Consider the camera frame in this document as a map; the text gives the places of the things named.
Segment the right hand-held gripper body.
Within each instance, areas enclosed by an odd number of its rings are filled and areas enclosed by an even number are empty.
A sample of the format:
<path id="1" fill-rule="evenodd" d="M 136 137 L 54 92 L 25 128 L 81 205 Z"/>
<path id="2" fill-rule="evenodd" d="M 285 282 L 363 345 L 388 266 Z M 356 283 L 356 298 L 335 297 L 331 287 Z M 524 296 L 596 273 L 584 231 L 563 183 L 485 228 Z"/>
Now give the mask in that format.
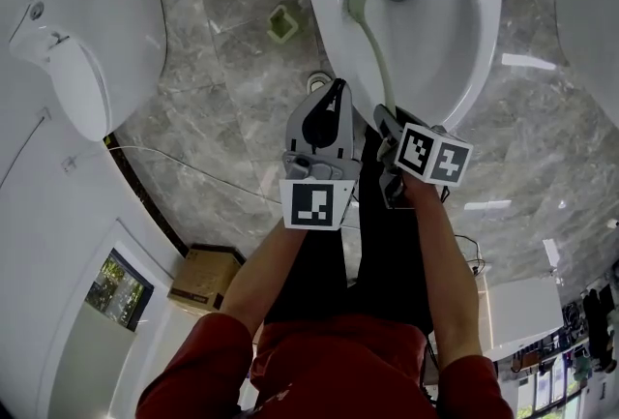
<path id="1" fill-rule="evenodd" d="M 379 179 L 381 192 L 389 209 L 407 209 L 404 196 L 404 172 L 423 183 L 446 189 L 460 186 L 469 165 L 473 146 L 438 127 L 421 124 L 402 125 L 398 154 L 393 165 L 383 165 Z"/>

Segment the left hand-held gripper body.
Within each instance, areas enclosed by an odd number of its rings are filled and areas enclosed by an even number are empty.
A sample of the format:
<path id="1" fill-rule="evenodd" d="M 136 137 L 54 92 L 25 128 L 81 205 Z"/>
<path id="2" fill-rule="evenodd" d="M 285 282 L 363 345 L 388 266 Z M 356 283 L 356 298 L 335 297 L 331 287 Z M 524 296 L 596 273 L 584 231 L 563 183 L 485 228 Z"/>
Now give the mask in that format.
<path id="1" fill-rule="evenodd" d="M 340 229 L 361 162 L 354 158 L 354 137 L 339 137 L 326 148 L 314 148 L 293 138 L 282 155 L 280 180 L 284 225 L 307 230 Z"/>

